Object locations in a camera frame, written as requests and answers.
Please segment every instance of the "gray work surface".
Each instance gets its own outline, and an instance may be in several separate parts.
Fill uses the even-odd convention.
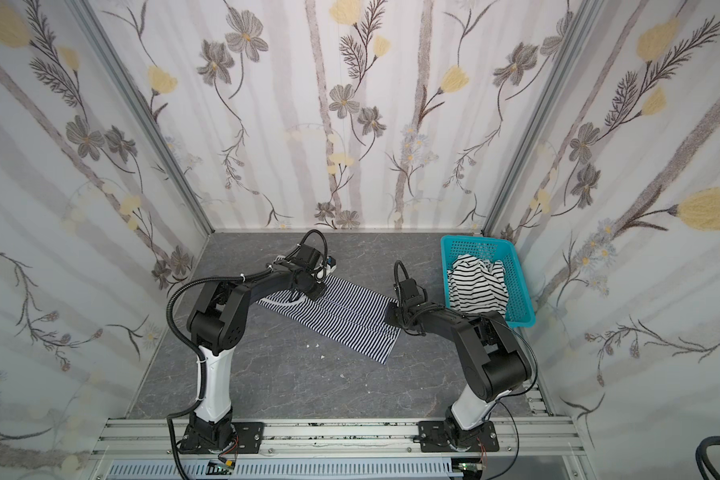
[[[302,236],[214,234],[194,278],[263,270]],[[392,267],[402,260],[434,302],[444,300],[442,236],[326,234],[328,254],[338,263],[337,276],[392,297]],[[319,238],[314,235],[308,242],[318,245]],[[182,331],[200,288],[187,293],[176,312]],[[190,405],[196,395],[195,360],[168,332],[129,418],[164,418]],[[230,396],[237,418],[442,417],[465,385],[454,344],[439,336],[401,332],[382,365],[294,320],[251,305],[232,360]],[[515,416],[530,414],[522,396],[504,402]]]

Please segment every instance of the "teal plastic basket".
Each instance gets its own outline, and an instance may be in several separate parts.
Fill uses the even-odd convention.
[[[474,255],[479,259],[493,263],[501,260],[504,264],[504,283],[509,291],[507,315],[504,318],[511,327],[529,327],[536,323],[534,308],[530,303],[528,287],[520,268],[518,253],[514,245],[507,240],[486,238],[484,236],[446,235],[440,240],[440,252],[443,258],[443,284],[445,284],[445,305],[448,301],[448,270],[459,255]]]

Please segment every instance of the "black mounting plate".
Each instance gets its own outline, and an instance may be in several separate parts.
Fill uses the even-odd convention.
[[[264,423],[262,422],[234,422],[237,430],[237,452],[259,453],[259,446],[264,437]]]
[[[486,422],[480,427],[469,431],[475,434],[469,443],[467,452],[480,452],[478,440],[482,442],[486,452],[498,452],[499,440],[496,437],[496,429],[493,422]],[[433,452],[454,452],[448,445],[448,438],[445,435],[445,422],[424,421],[418,423],[418,439],[423,453]]]

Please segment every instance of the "striped clothing in basket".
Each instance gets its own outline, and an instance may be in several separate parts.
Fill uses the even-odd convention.
[[[448,271],[451,308],[464,313],[507,314],[509,292],[504,284],[504,264],[493,265],[476,256],[460,255]]]

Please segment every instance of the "wallpapered wall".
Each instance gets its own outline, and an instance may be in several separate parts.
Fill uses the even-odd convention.
[[[0,2],[0,478],[76,478],[205,236],[62,2]]]
[[[579,5],[92,3],[215,227],[450,230],[482,227]]]
[[[604,5],[494,235],[599,478],[698,478],[720,434],[720,0]]]

